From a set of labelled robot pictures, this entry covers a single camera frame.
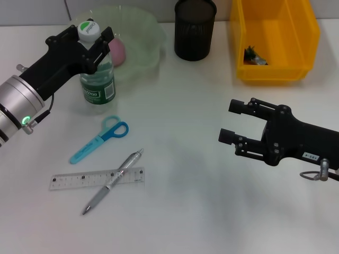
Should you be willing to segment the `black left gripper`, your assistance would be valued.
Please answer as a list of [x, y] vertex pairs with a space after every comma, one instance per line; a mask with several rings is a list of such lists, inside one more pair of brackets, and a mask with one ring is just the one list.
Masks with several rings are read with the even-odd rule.
[[61, 86], [78, 74], [95, 73], [109, 55], [109, 42], [114, 39], [110, 26], [82, 26], [82, 44], [77, 27], [71, 25], [58, 35], [45, 40], [49, 49], [20, 78], [45, 101]]

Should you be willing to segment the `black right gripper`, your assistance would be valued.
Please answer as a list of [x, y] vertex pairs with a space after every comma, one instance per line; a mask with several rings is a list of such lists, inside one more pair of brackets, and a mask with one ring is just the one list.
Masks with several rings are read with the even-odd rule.
[[245, 104], [232, 99], [229, 111], [266, 120], [262, 141], [249, 139], [233, 131], [221, 129], [219, 142], [235, 145], [235, 155], [264, 161], [277, 166], [284, 158], [295, 158], [319, 165], [329, 161], [329, 168], [338, 170], [338, 132], [297, 120], [291, 108], [251, 98]]

